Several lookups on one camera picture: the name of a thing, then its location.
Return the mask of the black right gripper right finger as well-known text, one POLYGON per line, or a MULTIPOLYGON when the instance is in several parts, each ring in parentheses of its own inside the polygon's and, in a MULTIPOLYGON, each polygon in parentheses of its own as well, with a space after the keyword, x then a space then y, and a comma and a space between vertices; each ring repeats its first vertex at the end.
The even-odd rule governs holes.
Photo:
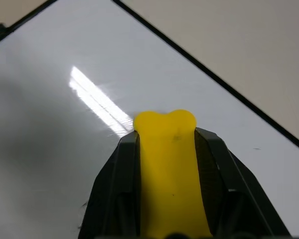
POLYGON ((196 128, 195 150, 208 227, 218 239, 290 237, 254 174, 215 133, 196 128))

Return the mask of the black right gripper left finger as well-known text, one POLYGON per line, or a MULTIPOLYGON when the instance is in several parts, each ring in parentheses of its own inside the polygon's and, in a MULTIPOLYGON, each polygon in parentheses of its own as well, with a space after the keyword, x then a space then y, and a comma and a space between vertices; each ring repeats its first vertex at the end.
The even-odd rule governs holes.
POLYGON ((97 175, 78 239, 136 238, 141 234, 140 138, 123 136, 97 175))

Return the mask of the yellow bone-shaped eraser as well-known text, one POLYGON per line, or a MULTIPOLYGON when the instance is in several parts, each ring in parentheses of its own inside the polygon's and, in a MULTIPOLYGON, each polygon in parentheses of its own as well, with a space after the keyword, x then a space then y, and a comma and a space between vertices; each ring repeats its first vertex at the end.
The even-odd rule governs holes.
POLYGON ((196 119, 186 110, 147 111, 134 120, 140 137, 143 237, 211 236, 201 196, 195 128, 196 119))

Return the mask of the black-framed whiteboard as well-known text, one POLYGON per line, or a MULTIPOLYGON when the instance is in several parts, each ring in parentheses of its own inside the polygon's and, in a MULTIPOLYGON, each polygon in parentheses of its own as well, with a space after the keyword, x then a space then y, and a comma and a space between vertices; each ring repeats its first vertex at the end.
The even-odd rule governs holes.
POLYGON ((142 111, 185 109, 299 236, 299 148, 111 0, 58 0, 0 41, 0 239, 77 239, 142 111))

